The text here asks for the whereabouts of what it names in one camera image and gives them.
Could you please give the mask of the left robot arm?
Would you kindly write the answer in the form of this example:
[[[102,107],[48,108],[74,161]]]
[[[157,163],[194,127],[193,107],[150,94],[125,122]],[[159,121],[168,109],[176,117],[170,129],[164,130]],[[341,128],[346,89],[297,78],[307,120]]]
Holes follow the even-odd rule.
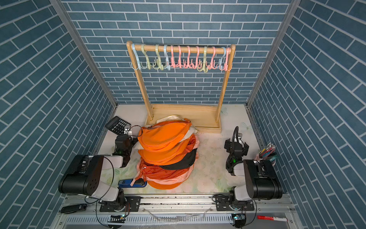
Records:
[[[115,172],[115,169],[127,166],[137,141],[137,138],[121,134],[115,140],[112,155],[76,155],[59,182],[59,192],[91,197],[93,200],[86,203],[99,203],[101,212],[137,212],[141,198],[124,195],[122,185],[128,181],[121,181],[118,187],[114,187],[112,181],[101,181],[102,171],[111,169]]]

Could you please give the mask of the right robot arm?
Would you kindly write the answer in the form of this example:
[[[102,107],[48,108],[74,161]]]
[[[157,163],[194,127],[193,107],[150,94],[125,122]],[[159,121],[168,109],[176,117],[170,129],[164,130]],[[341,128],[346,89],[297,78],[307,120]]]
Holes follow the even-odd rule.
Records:
[[[232,176],[244,177],[245,184],[232,187],[228,194],[215,194],[212,200],[217,211],[253,211],[256,200],[281,199],[283,188],[269,160],[243,159],[249,145],[243,142],[236,126],[232,138],[225,141],[229,153],[226,170]]]

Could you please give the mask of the large pink sling bag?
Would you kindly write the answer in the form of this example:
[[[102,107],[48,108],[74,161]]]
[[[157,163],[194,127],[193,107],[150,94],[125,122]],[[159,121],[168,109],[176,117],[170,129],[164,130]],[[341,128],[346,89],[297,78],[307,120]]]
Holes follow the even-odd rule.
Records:
[[[154,179],[154,178],[149,178],[146,176],[147,181],[151,181],[151,182],[155,182],[159,185],[173,185],[173,184],[178,184],[178,183],[182,183],[184,181],[186,181],[190,174],[192,173],[192,171],[187,171],[186,173],[179,175],[177,177],[174,178],[163,178],[163,179]]]

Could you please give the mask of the dark red-orange bag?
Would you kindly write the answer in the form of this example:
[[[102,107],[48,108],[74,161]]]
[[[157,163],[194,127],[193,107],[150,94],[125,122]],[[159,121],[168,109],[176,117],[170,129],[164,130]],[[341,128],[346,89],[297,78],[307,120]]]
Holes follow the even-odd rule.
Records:
[[[180,169],[180,170],[165,170],[156,165],[147,164],[143,159],[140,160],[137,168],[137,175],[134,180],[138,180],[143,178],[144,181],[147,181],[147,177],[154,179],[163,179],[163,178],[174,178],[179,175],[186,173],[187,171],[193,171],[194,165],[189,167],[188,169]]]

